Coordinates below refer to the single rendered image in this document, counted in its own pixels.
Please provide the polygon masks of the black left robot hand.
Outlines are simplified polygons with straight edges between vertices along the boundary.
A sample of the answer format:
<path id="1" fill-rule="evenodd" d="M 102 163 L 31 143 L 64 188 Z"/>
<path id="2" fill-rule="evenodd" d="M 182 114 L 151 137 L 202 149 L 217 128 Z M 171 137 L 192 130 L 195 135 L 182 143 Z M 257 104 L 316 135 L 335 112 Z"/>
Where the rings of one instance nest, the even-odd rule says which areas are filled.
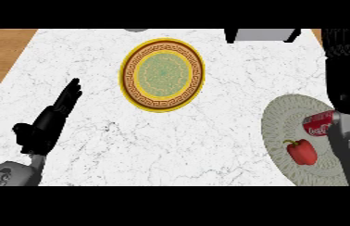
<path id="1" fill-rule="evenodd" d="M 16 144 L 22 146 L 21 153 L 46 156 L 58 143 L 65 119 L 83 95 L 80 79 L 74 78 L 52 106 L 47 106 L 31 124 L 16 123 L 12 130 Z"/>

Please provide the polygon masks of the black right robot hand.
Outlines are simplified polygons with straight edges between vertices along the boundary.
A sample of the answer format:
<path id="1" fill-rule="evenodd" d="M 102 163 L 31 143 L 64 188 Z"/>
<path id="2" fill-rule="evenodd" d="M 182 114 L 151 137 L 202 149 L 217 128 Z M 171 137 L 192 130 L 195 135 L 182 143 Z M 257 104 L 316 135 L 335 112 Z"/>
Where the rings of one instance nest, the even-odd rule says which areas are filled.
<path id="1" fill-rule="evenodd" d="M 328 99 L 350 114 L 350 29 L 322 29 L 322 48 Z"/>

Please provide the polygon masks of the red soda can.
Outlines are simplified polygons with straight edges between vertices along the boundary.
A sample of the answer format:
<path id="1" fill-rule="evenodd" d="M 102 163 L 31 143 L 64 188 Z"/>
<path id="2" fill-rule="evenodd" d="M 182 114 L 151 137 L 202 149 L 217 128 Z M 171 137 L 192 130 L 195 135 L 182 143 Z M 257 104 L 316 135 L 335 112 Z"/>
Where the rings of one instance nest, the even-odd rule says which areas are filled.
<path id="1" fill-rule="evenodd" d="M 335 111 L 328 110 L 304 118 L 303 126 L 304 131 L 312 136 L 325 136 L 328 128 L 334 123 Z"/>

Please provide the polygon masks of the grey round placemat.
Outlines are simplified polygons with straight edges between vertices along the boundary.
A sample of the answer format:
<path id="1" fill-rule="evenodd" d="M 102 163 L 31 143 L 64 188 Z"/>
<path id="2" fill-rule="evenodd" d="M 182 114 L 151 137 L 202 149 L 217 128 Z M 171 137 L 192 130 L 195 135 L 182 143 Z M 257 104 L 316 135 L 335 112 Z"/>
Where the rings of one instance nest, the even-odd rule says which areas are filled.
<path id="1" fill-rule="evenodd" d="M 267 104 L 261 118 L 261 135 L 270 159 L 291 182 L 298 185 L 347 186 L 341 163 L 325 136 L 312 136 L 304 131 L 303 120 L 332 107 L 316 98 L 301 94 L 276 97 Z M 315 147 L 318 161 L 298 165 L 287 152 L 284 140 L 306 139 Z"/>

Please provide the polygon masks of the yellow brown patterned plate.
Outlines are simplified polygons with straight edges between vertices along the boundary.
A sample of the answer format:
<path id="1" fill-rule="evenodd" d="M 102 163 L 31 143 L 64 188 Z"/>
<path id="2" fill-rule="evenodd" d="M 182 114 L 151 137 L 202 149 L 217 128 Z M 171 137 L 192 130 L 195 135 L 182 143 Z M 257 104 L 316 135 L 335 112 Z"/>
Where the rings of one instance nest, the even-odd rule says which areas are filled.
<path id="1" fill-rule="evenodd" d="M 129 52 L 120 65 L 120 89 L 140 109 L 164 113 L 185 107 L 205 81 L 205 63 L 193 47 L 157 38 Z"/>

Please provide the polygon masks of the grey appliance with black legs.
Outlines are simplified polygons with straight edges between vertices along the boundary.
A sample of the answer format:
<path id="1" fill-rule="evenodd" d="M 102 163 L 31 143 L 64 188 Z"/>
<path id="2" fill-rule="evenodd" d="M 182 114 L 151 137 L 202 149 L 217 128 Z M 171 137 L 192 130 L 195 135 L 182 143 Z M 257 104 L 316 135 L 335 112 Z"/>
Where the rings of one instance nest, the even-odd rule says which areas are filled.
<path id="1" fill-rule="evenodd" d="M 300 29 L 225 29 L 229 44 L 244 41 L 282 41 L 292 43 L 301 35 Z"/>

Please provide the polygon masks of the red bell pepper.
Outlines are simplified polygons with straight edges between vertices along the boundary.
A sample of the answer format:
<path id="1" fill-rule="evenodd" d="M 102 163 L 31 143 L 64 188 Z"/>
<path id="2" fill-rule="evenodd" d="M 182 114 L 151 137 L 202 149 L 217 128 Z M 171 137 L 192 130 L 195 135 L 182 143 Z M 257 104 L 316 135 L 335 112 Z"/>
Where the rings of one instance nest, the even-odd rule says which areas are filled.
<path id="1" fill-rule="evenodd" d="M 298 165 L 315 165 L 318 161 L 318 153 L 312 143 L 301 139 L 298 141 L 284 140 L 287 143 L 287 152 Z"/>

